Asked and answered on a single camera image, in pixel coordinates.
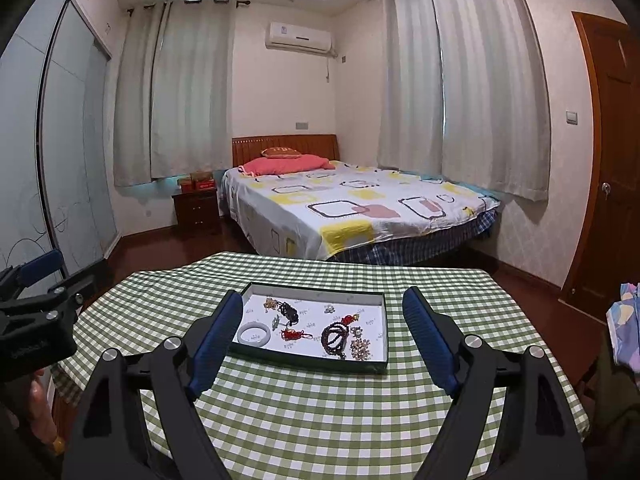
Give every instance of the hand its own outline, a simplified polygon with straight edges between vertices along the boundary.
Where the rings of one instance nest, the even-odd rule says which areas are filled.
[[[31,379],[29,389],[29,412],[31,413],[31,432],[44,444],[50,446],[58,437],[49,405],[47,404],[47,393],[36,378],[44,375],[44,370],[38,370]]]

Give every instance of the white jade bangle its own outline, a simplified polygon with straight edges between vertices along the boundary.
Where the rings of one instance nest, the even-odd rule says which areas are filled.
[[[247,339],[242,338],[242,334],[249,330],[250,328],[259,328],[260,330],[264,330],[264,336],[258,341],[249,341]],[[249,323],[245,323],[238,330],[238,342],[243,345],[255,346],[260,348],[261,346],[265,346],[269,339],[271,339],[271,330],[264,323],[260,323],[259,321],[250,321]]]

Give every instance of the metal screw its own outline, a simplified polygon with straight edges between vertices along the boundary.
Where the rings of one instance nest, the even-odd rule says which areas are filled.
[[[480,348],[482,346],[482,339],[477,335],[468,335],[465,337],[465,344],[471,348]]]
[[[105,361],[113,361],[116,357],[118,357],[118,351],[115,348],[109,348],[102,352],[102,358]]]
[[[164,340],[164,346],[167,350],[175,350],[180,346],[180,338],[179,337],[170,337],[169,339]]]
[[[545,351],[539,346],[532,346],[529,348],[529,353],[536,359],[542,359],[545,356]]]

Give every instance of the pillow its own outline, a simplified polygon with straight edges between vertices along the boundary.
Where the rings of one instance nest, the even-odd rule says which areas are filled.
[[[267,158],[298,158],[302,153],[292,148],[267,148],[262,150],[262,156]]]
[[[299,171],[335,170],[328,158],[300,155],[298,158],[254,158],[238,170],[249,176],[281,175]]]

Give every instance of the sliding wardrobe door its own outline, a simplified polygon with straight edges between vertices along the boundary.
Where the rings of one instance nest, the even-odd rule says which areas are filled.
[[[94,216],[98,240],[104,253],[116,237],[116,223],[107,186],[104,166],[104,137],[102,117],[104,104],[104,80],[107,58],[95,41],[89,54],[89,65],[84,80],[84,167],[86,184]]]
[[[68,4],[44,87],[42,166],[53,234],[69,274],[103,256],[84,153],[84,97],[94,37]]]
[[[47,47],[65,0],[36,0],[0,57],[0,271],[51,250],[36,168],[38,93]],[[43,294],[47,276],[21,295]]]

